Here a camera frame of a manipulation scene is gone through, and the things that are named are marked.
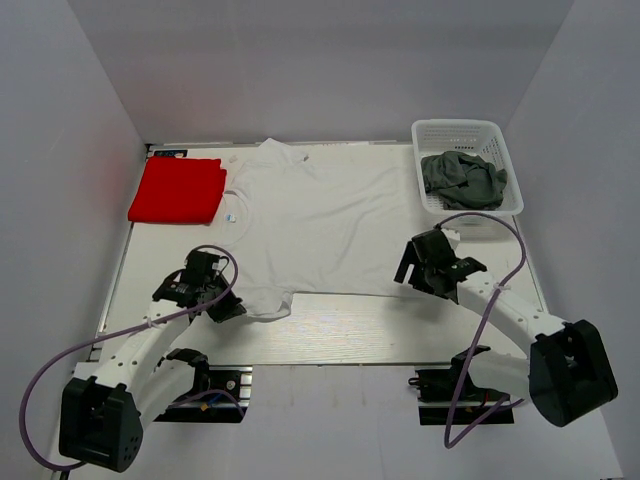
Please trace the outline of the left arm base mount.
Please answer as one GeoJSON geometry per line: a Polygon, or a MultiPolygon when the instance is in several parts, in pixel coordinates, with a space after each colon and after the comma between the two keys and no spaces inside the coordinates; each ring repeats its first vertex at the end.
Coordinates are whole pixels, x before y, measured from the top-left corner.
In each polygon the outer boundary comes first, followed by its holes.
{"type": "Polygon", "coordinates": [[[239,424],[251,398],[253,368],[213,366],[197,387],[181,395],[157,423],[239,424]]]}

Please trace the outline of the dark grey t-shirt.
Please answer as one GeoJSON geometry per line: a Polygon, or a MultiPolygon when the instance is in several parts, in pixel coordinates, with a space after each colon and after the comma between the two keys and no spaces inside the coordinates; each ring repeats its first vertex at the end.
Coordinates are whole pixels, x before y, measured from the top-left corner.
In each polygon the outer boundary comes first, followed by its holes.
{"type": "Polygon", "coordinates": [[[446,151],[426,156],[420,171],[425,192],[437,195],[446,209],[492,211],[504,201],[507,171],[479,155],[446,151]]]}

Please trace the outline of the white t-shirt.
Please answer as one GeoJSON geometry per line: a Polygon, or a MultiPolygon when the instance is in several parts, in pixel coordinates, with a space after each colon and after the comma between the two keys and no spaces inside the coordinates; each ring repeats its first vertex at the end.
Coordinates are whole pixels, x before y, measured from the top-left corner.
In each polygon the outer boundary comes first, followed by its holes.
{"type": "Polygon", "coordinates": [[[393,280],[414,231],[409,167],[264,141],[225,192],[218,241],[238,262],[248,316],[283,318],[297,293],[409,295],[393,280]]]}

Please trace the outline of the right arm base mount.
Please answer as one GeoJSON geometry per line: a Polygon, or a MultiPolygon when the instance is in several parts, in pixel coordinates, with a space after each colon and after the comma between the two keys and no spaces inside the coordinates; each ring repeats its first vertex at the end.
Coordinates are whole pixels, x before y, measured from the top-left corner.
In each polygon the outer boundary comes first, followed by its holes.
{"type": "MultiPolygon", "coordinates": [[[[456,385],[456,379],[449,369],[442,366],[418,368],[408,379],[408,385],[417,393],[420,425],[444,426],[456,385]]],[[[502,392],[478,388],[466,381],[453,415],[452,425],[469,425],[503,396],[502,392]]]]}

